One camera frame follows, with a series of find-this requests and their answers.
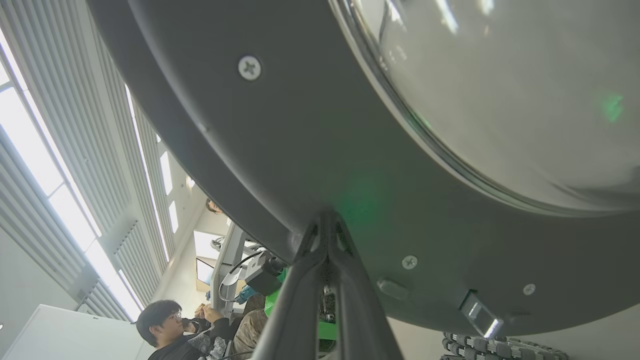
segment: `gray plastic panel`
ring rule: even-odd
[[[409,289],[404,301],[378,293],[386,314],[402,321],[472,334],[458,311],[469,289],[504,319],[500,335],[571,327],[640,301],[640,288],[627,286],[636,280],[637,213],[543,216],[459,182],[380,101],[326,1],[90,6],[181,165],[286,261],[295,235],[331,207],[369,278]],[[237,72],[246,54],[262,64],[256,81]],[[441,256],[451,249],[454,258]],[[419,259],[413,270],[401,264],[407,255]],[[536,285],[533,295],[522,293],[526,284]]]

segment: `green light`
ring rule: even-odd
[[[415,112],[412,112],[412,115],[413,115],[413,117],[417,117],[418,119],[420,119],[420,121],[421,121],[424,125],[426,125],[426,126],[427,126],[427,128],[428,128],[429,130],[432,130],[432,128],[431,128],[431,124],[430,124],[430,123],[429,123],[429,122],[428,122],[424,117],[422,117],[422,115],[420,115],[420,114],[418,114],[418,113],[415,113]]]
[[[616,122],[625,110],[624,106],[620,104],[622,99],[622,95],[611,94],[602,101],[602,114],[610,123]]]

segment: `tripod leg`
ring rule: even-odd
[[[385,312],[338,214],[326,215],[331,284],[337,293],[339,359],[402,359]]]
[[[320,291],[326,272],[326,246],[319,245],[317,226],[307,229],[294,264],[252,359],[315,359]]]

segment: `person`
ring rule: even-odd
[[[200,324],[197,318],[182,318],[182,328],[184,329],[184,332],[190,332],[191,334],[197,334],[200,332]]]
[[[263,309],[250,311],[242,319],[230,322],[209,305],[201,304],[195,311],[200,332],[183,335],[181,311],[175,301],[159,300],[149,304],[138,317],[138,333],[156,348],[149,360],[199,360],[201,357],[217,360],[225,356],[232,340],[229,352],[236,355],[233,359],[249,359],[251,354],[245,353],[255,349],[266,323]],[[206,322],[211,323],[210,329],[204,328]]]
[[[222,209],[220,209],[218,207],[218,205],[216,205],[215,202],[213,202],[213,200],[211,199],[207,199],[207,202],[205,203],[206,208],[211,211],[212,213],[219,215],[222,214]]]

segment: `eyeglasses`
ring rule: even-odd
[[[174,318],[176,321],[181,321],[182,320],[182,313],[180,311],[178,311],[177,313],[170,315],[170,318]]]

